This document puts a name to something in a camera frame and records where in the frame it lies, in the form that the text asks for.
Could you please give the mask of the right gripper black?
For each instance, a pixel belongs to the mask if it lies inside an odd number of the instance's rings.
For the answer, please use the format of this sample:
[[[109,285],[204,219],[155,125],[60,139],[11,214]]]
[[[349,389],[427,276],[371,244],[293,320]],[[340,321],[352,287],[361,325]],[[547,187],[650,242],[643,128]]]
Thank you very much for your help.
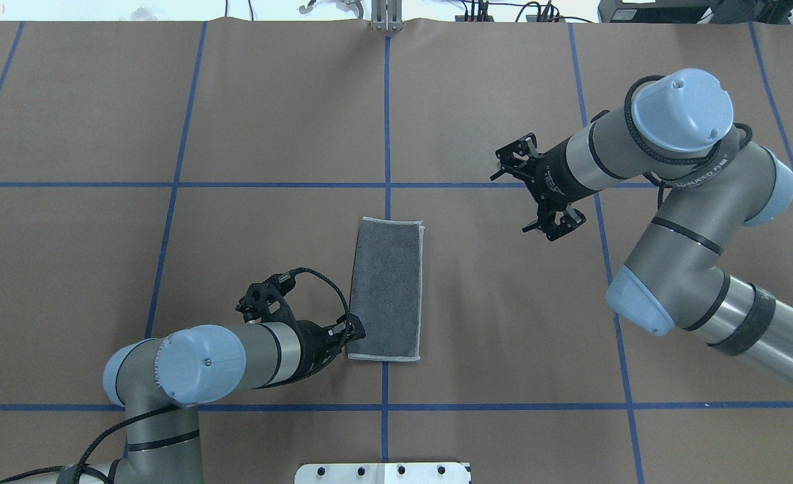
[[[540,154],[537,135],[526,134],[495,150],[497,169],[490,180],[504,174],[523,183],[534,183],[537,218],[522,227],[523,233],[538,232],[547,241],[556,241],[582,226],[587,218],[571,204],[582,199],[582,184],[569,168],[568,145],[557,145]]]

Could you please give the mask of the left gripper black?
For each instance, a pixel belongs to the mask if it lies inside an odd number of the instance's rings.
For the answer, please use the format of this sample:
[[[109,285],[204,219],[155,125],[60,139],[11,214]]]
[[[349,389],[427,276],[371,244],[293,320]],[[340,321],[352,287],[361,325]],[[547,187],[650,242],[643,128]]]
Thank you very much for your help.
[[[312,321],[298,321],[297,336],[301,360],[294,377],[305,376],[330,358],[343,354],[353,340],[366,337],[366,330],[359,316],[344,315],[341,322],[329,327],[320,327]]]

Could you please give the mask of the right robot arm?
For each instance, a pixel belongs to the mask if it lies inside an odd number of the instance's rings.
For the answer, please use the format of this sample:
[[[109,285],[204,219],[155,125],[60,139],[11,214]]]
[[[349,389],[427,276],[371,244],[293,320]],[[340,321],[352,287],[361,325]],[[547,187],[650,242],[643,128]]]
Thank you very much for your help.
[[[657,212],[609,283],[607,305],[649,333],[687,331],[793,387],[793,307],[717,266],[741,227],[789,208],[793,171],[735,122],[713,74],[687,68],[643,77],[619,108],[556,146],[541,149],[526,134],[494,155],[492,179],[522,181],[537,205],[525,232],[550,241],[586,220],[575,202],[648,178]]]

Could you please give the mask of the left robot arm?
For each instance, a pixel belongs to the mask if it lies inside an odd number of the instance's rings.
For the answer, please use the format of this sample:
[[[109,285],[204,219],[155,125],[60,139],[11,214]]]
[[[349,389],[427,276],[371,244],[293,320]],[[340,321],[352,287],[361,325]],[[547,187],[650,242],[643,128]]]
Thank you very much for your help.
[[[232,393],[313,376],[365,336],[355,315],[328,327],[310,321],[197,325],[117,350],[104,369],[108,398],[125,411],[70,465],[6,483],[202,483],[200,405]]]

